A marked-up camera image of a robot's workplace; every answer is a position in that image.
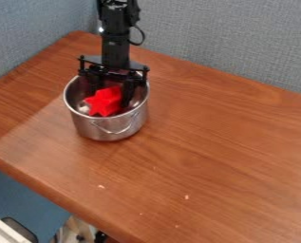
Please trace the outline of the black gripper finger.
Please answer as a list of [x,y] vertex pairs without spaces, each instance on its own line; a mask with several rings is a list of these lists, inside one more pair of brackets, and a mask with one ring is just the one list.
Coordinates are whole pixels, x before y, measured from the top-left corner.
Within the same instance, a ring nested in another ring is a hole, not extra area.
[[94,74],[88,74],[87,79],[88,79],[88,94],[94,95],[95,92],[103,88],[104,83],[102,78]]
[[122,101],[121,106],[127,107],[130,104],[130,100],[134,97],[135,93],[135,82],[133,80],[126,80],[122,86]]

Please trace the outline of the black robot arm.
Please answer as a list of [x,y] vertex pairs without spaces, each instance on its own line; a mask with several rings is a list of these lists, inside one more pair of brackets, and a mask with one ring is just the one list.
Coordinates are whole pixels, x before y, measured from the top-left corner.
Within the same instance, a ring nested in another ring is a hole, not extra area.
[[78,75],[88,79],[91,87],[102,87],[104,79],[110,78],[119,84],[122,100],[126,107],[134,97],[135,89],[146,85],[147,65],[130,59],[130,45],[139,46],[130,39],[131,28],[135,28],[141,37],[145,33],[138,27],[139,6],[138,0],[96,0],[98,17],[102,24],[102,53],[99,56],[82,55]]

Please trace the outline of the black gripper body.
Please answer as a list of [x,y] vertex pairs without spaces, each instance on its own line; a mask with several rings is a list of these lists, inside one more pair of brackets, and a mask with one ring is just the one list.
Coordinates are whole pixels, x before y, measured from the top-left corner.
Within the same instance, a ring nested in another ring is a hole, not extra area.
[[112,78],[119,83],[145,85],[150,68],[130,59],[130,33],[102,35],[99,55],[82,55],[78,75],[83,77]]

